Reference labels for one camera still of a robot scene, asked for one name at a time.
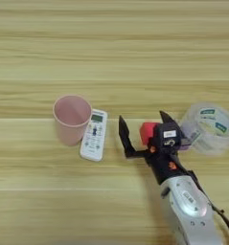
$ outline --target cable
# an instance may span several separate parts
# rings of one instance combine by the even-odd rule
[[[223,221],[225,222],[226,226],[227,226],[228,229],[229,229],[229,219],[224,215],[224,210],[218,209],[218,208],[212,203],[212,201],[209,199],[208,195],[207,195],[207,194],[205,193],[205,191],[203,190],[202,186],[199,184],[198,179],[197,179],[195,173],[194,173],[193,171],[189,171],[189,170],[185,169],[185,168],[181,165],[181,163],[180,163],[180,161],[179,161],[177,155],[173,154],[173,155],[171,155],[171,158],[172,158],[172,160],[177,164],[178,168],[180,168],[180,170],[181,170],[182,172],[186,173],[187,175],[189,175],[189,176],[194,180],[194,182],[195,182],[196,186],[198,187],[198,189],[200,189],[200,190],[206,195],[206,197],[208,198],[208,200],[209,200],[209,202],[210,202],[210,204],[211,204],[211,206],[212,206],[213,211],[216,212],[216,213],[223,219]]]

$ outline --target tape label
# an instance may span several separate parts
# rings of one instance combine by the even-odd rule
[[[200,114],[215,114],[216,110],[215,109],[206,109],[206,110],[201,110]]]
[[[219,122],[216,122],[216,128],[225,133],[227,131],[227,127],[220,124]]]

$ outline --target red component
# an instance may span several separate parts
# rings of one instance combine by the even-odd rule
[[[140,128],[141,140],[143,145],[149,144],[149,138],[153,137],[153,129],[158,122],[144,122]]]

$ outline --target remote control button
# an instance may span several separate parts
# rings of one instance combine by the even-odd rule
[[[93,135],[96,136],[96,133],[97,133],[97,128],[95,127],[93,130]]]

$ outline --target silver metal part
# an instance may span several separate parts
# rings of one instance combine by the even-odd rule
[[[170,189],[162,199],[165,215],[178,245],[222,245],[212,206],[190,176],[173,177],[161,185]]]

